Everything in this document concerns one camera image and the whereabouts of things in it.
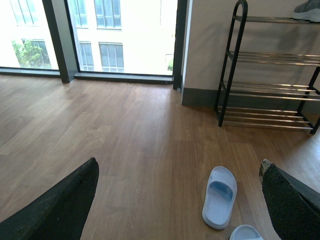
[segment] green foliage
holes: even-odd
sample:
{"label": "green foliage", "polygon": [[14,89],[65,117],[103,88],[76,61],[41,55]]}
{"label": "green foliage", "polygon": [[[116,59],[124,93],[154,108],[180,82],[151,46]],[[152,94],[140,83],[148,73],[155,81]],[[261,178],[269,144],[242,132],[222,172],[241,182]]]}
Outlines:
{"label": "green foliage", "polygon": [[51,69],[50,64],[44,63],[44,50],[31,41],[26,40],[24,44],[12,41],[12,46],[21,68]]}
{"label": "green foliage", "polygon": [[168,63],[168,71],[173,71],[174,70],[174,60],[170,59]]}

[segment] gray baseboard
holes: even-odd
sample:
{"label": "gray baseboard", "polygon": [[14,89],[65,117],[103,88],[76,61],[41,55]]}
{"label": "gray baseboard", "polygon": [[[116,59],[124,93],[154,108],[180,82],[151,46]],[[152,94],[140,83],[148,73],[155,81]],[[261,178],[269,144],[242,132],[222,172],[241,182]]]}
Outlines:
{"label": "gray baseboard", "polygon": [[[183,88],[182,105],[213,107],[216,101],[217,90]],[[229,96],[228,106],[237,108],[275,109],[296,111],[300,101],[269,99],[259,97]],[[319,102],[307,102],[303,112],[310,114],[320,113]]]}

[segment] shoe rack shelf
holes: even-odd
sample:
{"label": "shoe rack shelf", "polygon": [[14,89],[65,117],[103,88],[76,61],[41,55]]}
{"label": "shoe rack shelf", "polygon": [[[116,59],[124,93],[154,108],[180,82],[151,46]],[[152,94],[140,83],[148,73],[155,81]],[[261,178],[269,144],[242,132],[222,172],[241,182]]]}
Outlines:
{"label": "shoe rack shelf", "polygon": [[[237,15],[238,7],[242,5],[242,16]],[[248,3],[239,0],[233,10],[233,16],[229,31],[228,42],[219,81],[214,110],[217,113],[218,125],[223,123],[261,126],[285,129],[310,130],[315,134],[319,125],[320,117],[315,124],[302,113],[306,102],[319,102],[320,91],[314,87],[320,73],[319,55],[283,54],[268,52],[245,52],[240,51],[241,41],[246,23],[274,23],[274,24],[318,24],[305,20],[295,20],[283,17],[256,17],[248,15]],[[230,50],[235,21],[240,22],[234,51]],[[227,61],[231,61],[228,79],[224,79]],[[237,63],[314,66],[315,71],[308,85],[255,83],[233,81]],[[249,98],[278,99],[284,101],[299,101],[296,111],[280,109],[256,109],[244,107],[229,107],[229,96],[241,96]]]}

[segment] gray shoe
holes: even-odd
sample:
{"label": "gray shoe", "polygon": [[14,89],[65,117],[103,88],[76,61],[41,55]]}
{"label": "gray shoe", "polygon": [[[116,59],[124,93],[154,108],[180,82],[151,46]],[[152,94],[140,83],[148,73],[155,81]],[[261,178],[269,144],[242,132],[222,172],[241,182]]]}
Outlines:
{"label": "gray shoe", "polygon": [[294,19],[320,22],[320,0],[309,0],[297,6],[292,14]]}

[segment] slipper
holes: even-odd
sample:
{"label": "slipper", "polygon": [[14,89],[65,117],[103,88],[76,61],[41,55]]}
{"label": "slipper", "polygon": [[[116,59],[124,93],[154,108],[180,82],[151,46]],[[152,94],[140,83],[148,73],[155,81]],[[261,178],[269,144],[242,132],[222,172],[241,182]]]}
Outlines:
{"label": "slipper", "polygon": [[230,240],[264,240],[259,232],[250,225],[240,225],[233,230]]}
{"label": "slipper", "polygon": [[214,229],[225,229],[230,221],[237,194],[233,174],[223,166],[216,166],[209,177],[202,210],[202,218]]}

